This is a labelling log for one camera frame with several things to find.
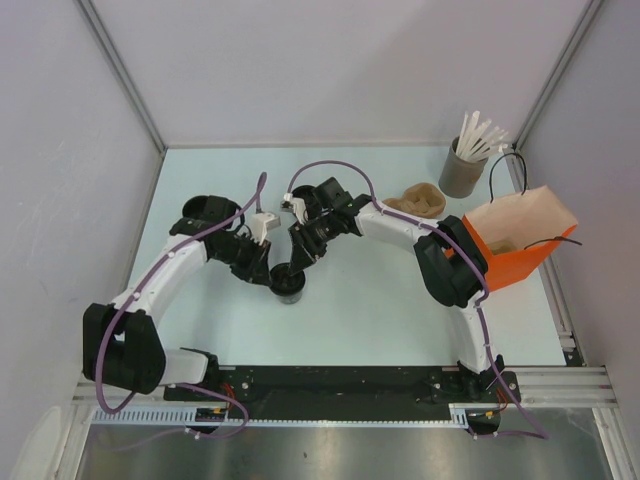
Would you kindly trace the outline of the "black plastic cup lid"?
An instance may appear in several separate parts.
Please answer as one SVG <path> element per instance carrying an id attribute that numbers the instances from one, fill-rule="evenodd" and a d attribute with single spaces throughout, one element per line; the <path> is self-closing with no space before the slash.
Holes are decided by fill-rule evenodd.
<path id="1" fill-rule="evenodd" d="M 304 272 L 289 274 L 289 263 L 280 263 L 271 270 L 272 285 L 270 290 L 279 296 L 290 296 L 301 292 L 306 283 Z"/>

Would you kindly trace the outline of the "dark takeout coffee cup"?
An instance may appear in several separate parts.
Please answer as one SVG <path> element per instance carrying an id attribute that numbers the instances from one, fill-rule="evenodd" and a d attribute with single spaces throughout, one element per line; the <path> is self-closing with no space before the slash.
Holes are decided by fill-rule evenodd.
<path id="1" fill-rule="evenodd" d="M 303 295 L 306 276 L 303 271 L 291 274 L 288 263 L 275 265 L 271 271 L 270 291 L 284 304 L 297 303 Z"/>

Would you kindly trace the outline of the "orange paper bag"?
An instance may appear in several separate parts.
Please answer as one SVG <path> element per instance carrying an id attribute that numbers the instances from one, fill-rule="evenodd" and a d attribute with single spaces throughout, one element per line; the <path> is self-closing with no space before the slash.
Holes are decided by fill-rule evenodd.
<path id="1" fill-rule="evenodd" d="M 563 242 L 570 240 L 578 220 L 548 186 L 524 187 L 520 192 L 490 201 L 465 213 L 462 221 L 480 252 L 488 271 L 492 291 L 520 282 Z M 493 255 L 488 245 L 503 239 L 516 249 Z"/>

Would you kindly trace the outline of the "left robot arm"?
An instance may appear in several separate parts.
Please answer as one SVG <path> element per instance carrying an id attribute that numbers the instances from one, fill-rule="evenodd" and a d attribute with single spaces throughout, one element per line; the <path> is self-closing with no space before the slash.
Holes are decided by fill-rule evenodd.
<path id="1" fill-rule="evenodd" d="M 279 225 L 277 214 L 246 216 L 224 197 L 188 200 L 154 265 L 110 303 L 86 309 L 84 376 L 139 394 L 185 383 L 199 399 L 214 397 L 221 387 L 221 376 L 212 369 L 216 357 L 196 349 L 166 349 L 157 331 L 160 320 L 184 283 L 211 260 L 246 283 L 270 285 L 267 235 Z"/>

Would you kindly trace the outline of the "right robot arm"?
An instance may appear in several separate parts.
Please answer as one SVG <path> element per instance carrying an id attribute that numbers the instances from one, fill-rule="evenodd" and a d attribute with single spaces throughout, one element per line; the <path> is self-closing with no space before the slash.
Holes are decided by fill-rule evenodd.
<path id="1" fill-rule="evenodd" d="M 354 197 L 333 177 L 285 193 L 281 209 L 295 217 L 289 228 L 291 276 L 314 265 L 326 254 L 328 242 L 341 234 L 375 239 L 412 254 L 431 297 L 459 309 L 455 319 L 463 393 L 484 401 L 499 388 L 515 398 L 503 377 L 503 357 L 492 353 L 482 309 L 489 294 L 488 263 L 461 219 L 414 217 L 378 203 L 371 193 Z"/>

